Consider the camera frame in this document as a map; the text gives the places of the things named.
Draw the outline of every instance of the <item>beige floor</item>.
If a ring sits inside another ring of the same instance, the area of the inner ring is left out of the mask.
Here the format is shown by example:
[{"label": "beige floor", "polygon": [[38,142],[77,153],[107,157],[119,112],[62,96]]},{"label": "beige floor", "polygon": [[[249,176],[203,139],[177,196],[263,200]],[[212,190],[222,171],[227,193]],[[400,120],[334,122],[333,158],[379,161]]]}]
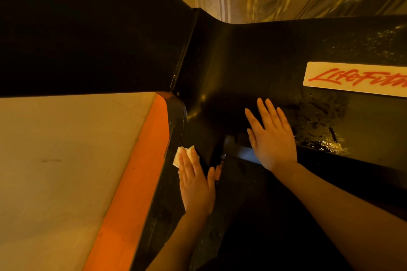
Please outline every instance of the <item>beige floor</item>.
[{"label": "beige floor", "polygon": [[154,98],[0,99],[0,270],[82,269]]}]

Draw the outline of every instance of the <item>forearm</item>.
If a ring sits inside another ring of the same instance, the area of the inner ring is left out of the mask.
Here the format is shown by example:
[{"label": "forearm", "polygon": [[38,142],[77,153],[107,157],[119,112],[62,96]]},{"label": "forearm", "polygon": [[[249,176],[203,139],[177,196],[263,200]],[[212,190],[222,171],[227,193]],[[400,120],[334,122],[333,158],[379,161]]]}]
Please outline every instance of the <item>forearm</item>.
[{"label": "forearm", "polygon": [[186,213],[147,271],[186,270],[206,219],[207,216]]},{"label": "forearm", "polygon": [[276,177],[305,205],[357,270],[406,270],[407,222],[314,175],[298,163]]}]

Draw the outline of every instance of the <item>hand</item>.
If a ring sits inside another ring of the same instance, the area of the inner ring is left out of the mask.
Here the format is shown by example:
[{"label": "hand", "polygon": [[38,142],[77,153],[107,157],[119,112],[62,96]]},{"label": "hand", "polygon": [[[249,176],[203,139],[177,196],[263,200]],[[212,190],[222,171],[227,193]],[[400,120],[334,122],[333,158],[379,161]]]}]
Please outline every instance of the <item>hand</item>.
[{"label": "hand", "polygon": [[180,189],[185,211],[189,214],[207,217],[215,205],[215,169],[211,167],[206,180],[195,148],[191,161],[182,148],[180,155]]},{"label": "hand", "polygon": [[252,112],[245,109],[245,114],[252,129],[247,129],[249,140],[260,163],[269,171],[277,164],[297,162],[297,150],[291,127],[281,108],[274,109],[267,99],[266,107],[262,99],[257,99],[257,107],[263,120],[264,129]]}]

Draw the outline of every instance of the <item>white label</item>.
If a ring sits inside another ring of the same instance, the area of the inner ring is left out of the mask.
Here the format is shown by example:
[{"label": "white label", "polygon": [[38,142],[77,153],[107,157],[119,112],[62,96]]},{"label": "white label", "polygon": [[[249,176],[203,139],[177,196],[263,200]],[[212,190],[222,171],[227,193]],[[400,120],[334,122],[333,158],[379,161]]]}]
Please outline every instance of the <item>white label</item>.
[{"label": "white label", "polygon": [[303,85],[407,97],[407,67],[310,61]]}]

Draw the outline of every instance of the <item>orange stripe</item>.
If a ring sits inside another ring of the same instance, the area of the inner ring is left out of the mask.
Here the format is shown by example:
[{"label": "orange stripe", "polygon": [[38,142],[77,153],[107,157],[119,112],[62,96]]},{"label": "orange stripe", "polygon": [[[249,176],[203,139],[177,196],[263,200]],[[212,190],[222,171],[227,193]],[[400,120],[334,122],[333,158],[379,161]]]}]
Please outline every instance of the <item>orange stripe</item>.
[{"label": "orange stripe", "polygon": [[165,100],[157,95],[83,271],[128,271],[169,140]]}]

